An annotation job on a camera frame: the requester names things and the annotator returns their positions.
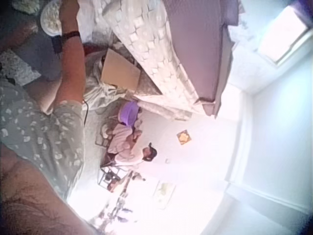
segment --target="clothing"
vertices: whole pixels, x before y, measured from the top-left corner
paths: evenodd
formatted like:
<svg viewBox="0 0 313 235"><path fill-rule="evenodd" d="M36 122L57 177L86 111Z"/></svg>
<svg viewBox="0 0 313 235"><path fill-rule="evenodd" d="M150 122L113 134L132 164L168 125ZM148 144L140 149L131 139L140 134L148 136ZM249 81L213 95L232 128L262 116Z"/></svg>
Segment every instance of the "clothing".
<svg viewBox="0 0 313 235"><path fill-rule="evenodd" d="M82 104L63 101L51 115L19 85L0 78L1 143L30 161L67 200L84 164Z"/></svg>
<svg viewBox="0 0 313 235"><path fill-rule="evenodd" d="M142 162L143 153L132 151L126 138L133 133L130 126L118 124L113 130L113 139L109 145L108 153L116 154L115 162L118 165L136 165Z"/></svg>

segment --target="dark hair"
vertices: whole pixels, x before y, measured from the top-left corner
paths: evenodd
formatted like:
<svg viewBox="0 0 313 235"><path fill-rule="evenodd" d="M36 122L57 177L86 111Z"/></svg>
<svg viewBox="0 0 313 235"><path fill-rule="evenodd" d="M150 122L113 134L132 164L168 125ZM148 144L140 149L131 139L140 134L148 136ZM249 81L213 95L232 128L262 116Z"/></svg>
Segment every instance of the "dark hair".
<svg viewBox="0 0 313 235"><path fill-rule="evenodd" d="M151 154L147 157L144 157L143 160L146 162L151 162L153 158L157 156L157 150L155 148L151 147L152 143L149 144L150 152Z"/></svg>

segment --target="wristwatch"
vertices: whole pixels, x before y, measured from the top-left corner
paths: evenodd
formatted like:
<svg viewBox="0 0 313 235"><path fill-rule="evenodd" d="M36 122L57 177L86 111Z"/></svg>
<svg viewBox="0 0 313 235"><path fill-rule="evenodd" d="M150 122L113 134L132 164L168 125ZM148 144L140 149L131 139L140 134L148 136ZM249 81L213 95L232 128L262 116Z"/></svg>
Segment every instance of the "wristwatch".
<svg viewBox="0 0 313 235"><path fill-rule="evenodd" d="M63 34L61 37L62 44L64 44L68 39L72 37L80 37L80 33L78 31L72 31L72 32Z"/></svg>

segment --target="cable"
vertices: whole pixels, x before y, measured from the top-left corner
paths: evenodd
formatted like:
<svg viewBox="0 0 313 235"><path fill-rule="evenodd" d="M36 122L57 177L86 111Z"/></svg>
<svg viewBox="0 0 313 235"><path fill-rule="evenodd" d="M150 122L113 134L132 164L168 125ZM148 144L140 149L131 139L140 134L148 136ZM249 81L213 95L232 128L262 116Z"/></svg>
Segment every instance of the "cable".
<svg viewBox="0 0 313 235"><path fill-rule="evenodd" d="M85 114L85 120L84 120L84 126L85 126L86 125L86 120L87 120L87 115L88 115L88 110L89 110L89 105L88 105L88 103L84 99L83 99L83 102L87 106L87 110L86 110L86 114Z"/></svg>

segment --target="man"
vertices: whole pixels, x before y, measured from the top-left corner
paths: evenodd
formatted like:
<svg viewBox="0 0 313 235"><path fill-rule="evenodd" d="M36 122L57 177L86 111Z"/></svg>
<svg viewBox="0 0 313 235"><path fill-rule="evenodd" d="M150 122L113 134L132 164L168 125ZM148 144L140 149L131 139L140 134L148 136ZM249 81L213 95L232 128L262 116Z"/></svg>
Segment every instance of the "man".
<svg viewBox="0 0 313 235"><path fill-rule="evenodd" d="M112 134L113 138L108 148L108 155L114 158L117 165L136 165L142 161L151 162L157 156L157 151L145 147L144 141L138 141L141 131L134 131L130 126L118 124Z"/></svg>
<svg viewBox="0 0 313 235"><path fill-rule="evenodd" d="M66 204L84 164L86 78L78 9L77 0L62 1L63 78L51 115L42 112L49 106L45 95L36 102L20 86L0 79L1 234L93 234Z"/></svg>

